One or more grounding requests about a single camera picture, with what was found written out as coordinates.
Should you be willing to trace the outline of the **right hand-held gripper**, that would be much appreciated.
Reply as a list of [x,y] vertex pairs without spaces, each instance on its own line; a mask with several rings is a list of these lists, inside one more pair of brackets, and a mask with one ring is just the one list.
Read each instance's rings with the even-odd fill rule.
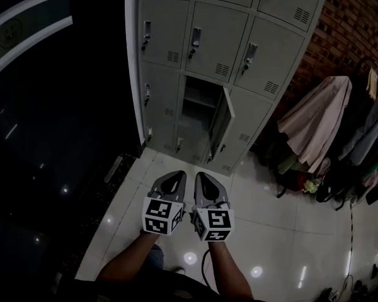
[[194,199],[191,222],[200,240],[226,241],[234,230],[234,210],[225,187],[211,175],[199,172],[195,178]]

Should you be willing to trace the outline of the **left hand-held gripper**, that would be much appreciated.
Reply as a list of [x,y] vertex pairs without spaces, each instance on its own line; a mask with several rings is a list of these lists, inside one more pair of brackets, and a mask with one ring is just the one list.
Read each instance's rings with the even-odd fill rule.
[[186,172],[174,171],[155,180],[144,198],[142,227],[145,232],[170,236],[183,218]]

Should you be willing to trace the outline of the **grey metal locker door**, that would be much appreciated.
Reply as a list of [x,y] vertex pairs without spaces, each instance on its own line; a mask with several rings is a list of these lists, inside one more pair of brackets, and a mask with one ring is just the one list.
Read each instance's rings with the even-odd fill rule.
[[226,138],[228,137],[232,124],[234,123],[235,117],[229,91],[226,87],[223,87],[214,119],[209,130],[208,163],[215,162],[217,157],[226,147]]

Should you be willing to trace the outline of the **grey metal locker cabinet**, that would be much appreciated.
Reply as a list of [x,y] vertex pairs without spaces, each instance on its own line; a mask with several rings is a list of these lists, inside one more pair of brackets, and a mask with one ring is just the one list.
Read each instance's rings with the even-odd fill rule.
[[[230,175],[304,55],[324,0],[133,0],[145,144]],[[208,163],[222,88],[235,120]]]

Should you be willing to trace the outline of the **person's right forearm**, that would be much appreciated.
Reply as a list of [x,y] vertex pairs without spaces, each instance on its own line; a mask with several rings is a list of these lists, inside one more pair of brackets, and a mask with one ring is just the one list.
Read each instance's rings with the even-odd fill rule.
[[251,301],[251,288],[224,242],[209,242],[215,284],[221,296],[233,301]]

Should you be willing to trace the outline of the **person's left forearm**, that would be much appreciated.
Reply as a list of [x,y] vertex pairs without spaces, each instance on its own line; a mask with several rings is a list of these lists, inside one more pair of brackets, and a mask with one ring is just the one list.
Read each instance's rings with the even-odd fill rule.
[[144,232],[99,272],[97,282],[129,282],[139,273],[159,235]]

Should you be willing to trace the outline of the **person's blue trousers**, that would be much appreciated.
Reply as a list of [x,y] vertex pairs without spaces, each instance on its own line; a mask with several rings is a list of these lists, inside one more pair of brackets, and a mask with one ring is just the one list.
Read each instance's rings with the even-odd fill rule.
[[158,244],[154,244],[145,261],[146,268],[152,270],[164,269],[164,253]]

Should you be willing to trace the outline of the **person's dark shirt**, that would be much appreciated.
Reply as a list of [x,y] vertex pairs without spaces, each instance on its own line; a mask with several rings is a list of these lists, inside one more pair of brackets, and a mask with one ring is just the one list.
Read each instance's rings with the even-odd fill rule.
[[158,271],[129,282],[63,280],[56,302],[263,302],[251,298],[227,298],[184,275]]

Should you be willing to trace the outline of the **olive garment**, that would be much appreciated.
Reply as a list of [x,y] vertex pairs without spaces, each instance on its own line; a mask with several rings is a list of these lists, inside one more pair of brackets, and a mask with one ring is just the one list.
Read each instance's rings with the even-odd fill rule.
[[294,153],[285,154],[278,159],[277,171],[279,174],[285,174],[288,170],[301,171],[303,164],[298,160],[298,156]]

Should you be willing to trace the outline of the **pink hanging garment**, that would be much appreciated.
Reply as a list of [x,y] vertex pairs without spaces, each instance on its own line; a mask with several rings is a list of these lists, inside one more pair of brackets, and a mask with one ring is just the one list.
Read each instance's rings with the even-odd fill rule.
[[325,78],[278,120],[278,131],[287,135],[287,145],[301,164],[313,173],[325,158],[352,91],[347,76]]

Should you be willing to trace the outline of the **black shoes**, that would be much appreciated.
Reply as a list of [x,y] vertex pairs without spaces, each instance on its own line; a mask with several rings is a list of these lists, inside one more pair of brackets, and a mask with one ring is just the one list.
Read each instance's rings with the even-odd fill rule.
[[350,296],[350,302],[360,301],[367,293],[368,288],[363,284],[361,280],[357,280],[352,288],[352,294]]

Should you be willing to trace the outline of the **small black box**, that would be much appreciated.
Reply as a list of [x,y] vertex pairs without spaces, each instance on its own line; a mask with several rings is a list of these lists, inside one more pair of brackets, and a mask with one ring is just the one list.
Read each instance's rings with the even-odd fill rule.
[[366,202],[368,205],[372,205],[376,201],[378,201],[378,187],[373,187],[366,195]]

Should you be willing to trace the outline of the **grey hanging garment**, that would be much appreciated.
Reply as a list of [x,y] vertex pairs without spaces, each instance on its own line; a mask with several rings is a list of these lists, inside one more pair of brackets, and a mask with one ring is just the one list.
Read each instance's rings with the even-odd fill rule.
[[354,166],[360,165],[378,137],[378,92],[374,104],[351,138],[342,148],[338,160],[347,159]]

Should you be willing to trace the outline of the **black hanging garment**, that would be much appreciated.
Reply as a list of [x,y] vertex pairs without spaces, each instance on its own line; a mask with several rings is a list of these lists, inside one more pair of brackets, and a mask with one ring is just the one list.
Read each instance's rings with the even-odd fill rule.
[[333,144],[335,146],[335,157],[341,157],[344,146],[352,139],[357,128],[362,125],[364,116],[367,115],[373,104],[373,100],[366,91],[368,75],[369,73],[366,72],[352,77],[352,91],[349,102]]

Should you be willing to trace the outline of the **cream hanging tag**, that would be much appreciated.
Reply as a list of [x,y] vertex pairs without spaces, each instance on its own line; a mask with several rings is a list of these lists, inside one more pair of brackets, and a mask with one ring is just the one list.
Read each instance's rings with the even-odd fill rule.
[[371,68],[367,78],[367,86],[366,91],[368,92],[371,99],[374,101],[377,97],[377,81],[378,81],[378,74],[375,69]]

